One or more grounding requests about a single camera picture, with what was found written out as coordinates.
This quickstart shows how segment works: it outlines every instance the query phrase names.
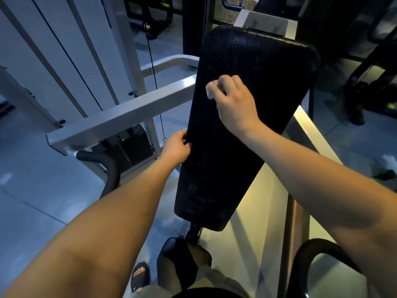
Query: sandal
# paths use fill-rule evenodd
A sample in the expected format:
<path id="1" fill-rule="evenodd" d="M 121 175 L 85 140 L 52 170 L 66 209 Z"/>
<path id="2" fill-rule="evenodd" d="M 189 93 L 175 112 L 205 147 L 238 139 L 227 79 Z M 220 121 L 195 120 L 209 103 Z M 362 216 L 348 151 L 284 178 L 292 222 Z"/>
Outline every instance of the sandal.
<path id="1" fill-rule="evenodd" d="M 134 276 L 134 273 L 140 269 L 144 268 L 145 271 L 139 273 L 138 275 Z M 150 271 L 149 271 L 149 266 L 146 262 L 140 262 L 138 263 L 134 270 L 132 271 L 132 277 L 131 277 L 131 291 L 132 293 L 135 292 L 139 288 L 143 288 L 144 286 L 150 285 Z"/>

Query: floor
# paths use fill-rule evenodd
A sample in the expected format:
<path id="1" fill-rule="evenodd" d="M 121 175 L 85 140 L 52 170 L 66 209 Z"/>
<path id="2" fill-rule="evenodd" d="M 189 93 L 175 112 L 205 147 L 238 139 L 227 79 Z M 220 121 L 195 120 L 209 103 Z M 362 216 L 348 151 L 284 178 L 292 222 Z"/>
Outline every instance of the floor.
<path id="1" fill-rule="evenodd" d="M 144 34 L 136 33 L 135 40 L 140 64 L 150 63 Z M 173 26 L 151 41 L 150 47 L 154 61 L 181 54 L 181 17 L 176 15 Z M 345 165 L 371 177 L 372 160 L 383 154 L 397 156 L 397 120 L 365 111 L 364 126 L 345 121 L 341 85 L 354 65 L 342 61 L 323 69 L 315 89 L 314 122 Z M 188 67 L 160 72 L 156 75 L 157 86 L 194 73 Z M 145 84 L 148 91 L 156 89 L 153 77 L 147 77 Z M 186 128 L 189 113 L 189 102 L 163 113 L 164 135 Z M 159 116 L 155 123 L 161 140 Z M 138 258 L 149 263 L 153 279 L 162 244 L 187 229 L 187 222 L 173 214 L 171 189 L 177 178 L 174 171 L 167 181 Z M 0 224 L 6 226 L 0 230 L 0 294 L 55 234 L 97 200 L 102 188 L 103 182 L 84 165 L 49 148 L 44 133 L 23 114 L 14 110 L 0 120 Z"/>

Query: black seat pad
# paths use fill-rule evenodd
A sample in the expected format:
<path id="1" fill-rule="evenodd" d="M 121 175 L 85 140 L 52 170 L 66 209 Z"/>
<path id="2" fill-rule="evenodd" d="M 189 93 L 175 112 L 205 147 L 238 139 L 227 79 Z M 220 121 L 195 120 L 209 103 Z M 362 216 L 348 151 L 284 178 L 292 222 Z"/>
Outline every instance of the black seat pad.
<path id="1" fill-rule="evenodd" d="M 202 46 L 187 128 L 191 154 L 182 164 L 174 211 L 221 231 L 263 161 L 221 123 L 205 86 L 223 74 L 239 75 L 255 98 L 260 120 L 281 134 L 315 80 L 320 58 L 292 40 L 218 26 Z"/>

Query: person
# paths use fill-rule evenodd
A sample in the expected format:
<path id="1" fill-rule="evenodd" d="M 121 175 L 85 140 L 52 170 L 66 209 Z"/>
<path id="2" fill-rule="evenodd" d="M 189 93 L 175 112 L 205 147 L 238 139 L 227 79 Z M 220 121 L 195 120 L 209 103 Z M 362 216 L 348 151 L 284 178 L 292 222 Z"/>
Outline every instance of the person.
<path id="1" fill-rule="evenodd" d="M 215 100 L 225 127 L 270 166 L 379 294 L 397 296 L 397 195 L 270 130 L 258 119 L 254 99 L 238 76 L 222 75 L 218 83 L 207 85 L 207 94 Z M 184 135 L 179 131 L 171 136 L 158 160 L 143 173 L 70 222 L 4 298 L 122 297 L 166 180 L 190 153 L 191 145 L 182 142 Z M 144 273 L 145 267 L 136 268 L 133 279 Z M 177 296 L 202 295 L 203 289 L 219 293 L 216 288 L 195 288 Z M 222 295 L 241 296 L 230 291 Z"/>

